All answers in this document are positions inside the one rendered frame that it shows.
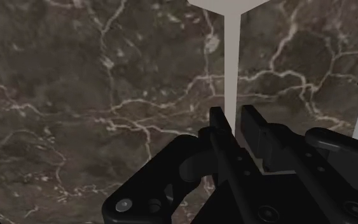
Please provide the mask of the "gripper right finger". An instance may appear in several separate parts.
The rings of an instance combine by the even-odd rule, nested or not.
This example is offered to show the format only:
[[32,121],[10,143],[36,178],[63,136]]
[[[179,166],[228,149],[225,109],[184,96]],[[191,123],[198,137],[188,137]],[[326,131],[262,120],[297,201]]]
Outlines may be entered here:
[[266,171],[294,171],[329,224],[358,224],[358,139],[321,127],[294,133],[241,108],[242,135]]

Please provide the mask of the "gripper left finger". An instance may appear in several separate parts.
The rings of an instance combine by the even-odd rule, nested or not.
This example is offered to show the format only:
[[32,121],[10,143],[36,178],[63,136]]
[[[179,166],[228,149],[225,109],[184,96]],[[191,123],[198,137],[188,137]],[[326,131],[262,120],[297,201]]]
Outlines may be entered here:
[[102,205],[104,224],[172,224],[185,196],[212,176],[215,190],[191,224],[268,224],[257,199],[263,175],[239,147],[220,107],[197,136],[179,135]]

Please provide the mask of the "pale grey T-shaped object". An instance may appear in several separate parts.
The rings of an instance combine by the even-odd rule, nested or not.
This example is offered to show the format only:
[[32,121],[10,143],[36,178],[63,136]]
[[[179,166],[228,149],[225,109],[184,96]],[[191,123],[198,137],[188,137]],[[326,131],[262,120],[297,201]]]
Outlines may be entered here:
[[269,0],[187,0],[189,4],[224,17],[224,114],[236,129],[238,60],[242,14]]

